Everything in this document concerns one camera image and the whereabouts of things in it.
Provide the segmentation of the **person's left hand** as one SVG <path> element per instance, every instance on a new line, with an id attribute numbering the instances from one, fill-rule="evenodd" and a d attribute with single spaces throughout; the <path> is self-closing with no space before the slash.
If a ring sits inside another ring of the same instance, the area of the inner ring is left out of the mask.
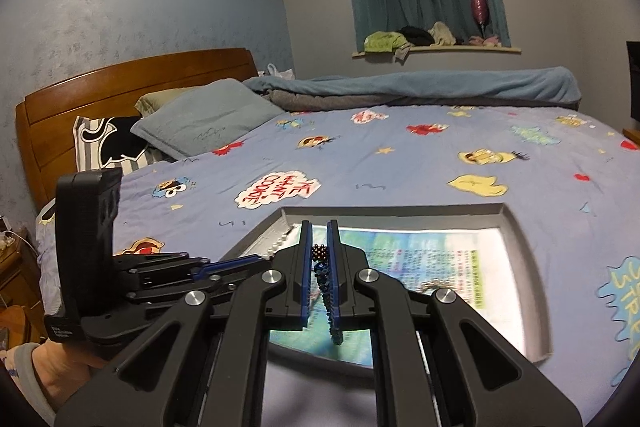
<path id="1" fill-rule="evenodd" d="M 57 412 L 70 397 L 107 366 L 85 343 L 47 340 L 32 351 L 32 367 L 43 395 Z"/>

